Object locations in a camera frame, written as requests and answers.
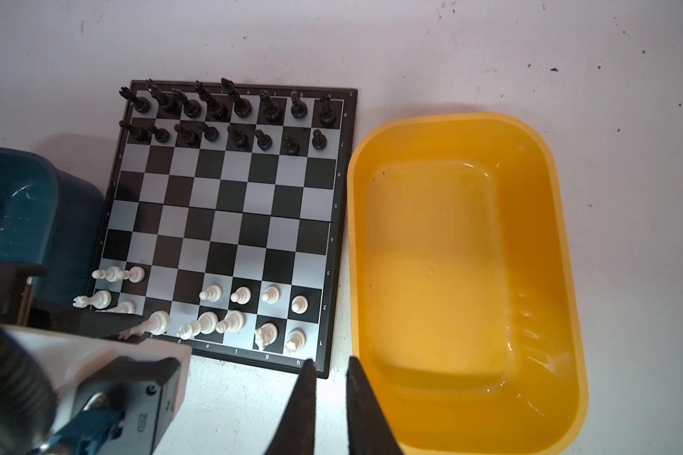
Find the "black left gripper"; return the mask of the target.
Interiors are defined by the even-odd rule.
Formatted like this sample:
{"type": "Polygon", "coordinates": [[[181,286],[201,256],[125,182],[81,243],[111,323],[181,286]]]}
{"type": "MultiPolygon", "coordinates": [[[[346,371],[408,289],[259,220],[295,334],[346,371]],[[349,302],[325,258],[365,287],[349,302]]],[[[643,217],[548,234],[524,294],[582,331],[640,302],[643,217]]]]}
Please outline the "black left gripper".
{"type": "Polygon", "coordinates": [[[0,262],[0,454],[27,454],[49,437],[57,396],[43,368],[3,328],[24,327],[41,265],[0,262]]]}

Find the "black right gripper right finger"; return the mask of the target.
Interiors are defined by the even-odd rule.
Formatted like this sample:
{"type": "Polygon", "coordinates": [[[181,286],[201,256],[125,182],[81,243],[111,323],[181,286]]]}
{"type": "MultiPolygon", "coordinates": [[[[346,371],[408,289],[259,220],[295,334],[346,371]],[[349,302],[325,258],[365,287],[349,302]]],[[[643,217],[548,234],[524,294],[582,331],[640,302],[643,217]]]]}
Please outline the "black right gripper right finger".
{"type": "Polygon", "coordinates": [[[350,454],[403,454],[356,356],[346,374],[346,420],[350,454]]]}

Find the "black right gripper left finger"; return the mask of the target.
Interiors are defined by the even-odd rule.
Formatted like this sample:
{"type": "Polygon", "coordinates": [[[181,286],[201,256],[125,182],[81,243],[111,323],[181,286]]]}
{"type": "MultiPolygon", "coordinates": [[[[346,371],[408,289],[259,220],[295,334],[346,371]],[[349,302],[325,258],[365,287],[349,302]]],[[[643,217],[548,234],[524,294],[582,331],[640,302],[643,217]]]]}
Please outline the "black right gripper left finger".
{"type": "Polygon", "coordinates": [[[314,362],[304,362],[286,409],[265,455],[311,455],[315,447],[317,375],[314,362]]]}

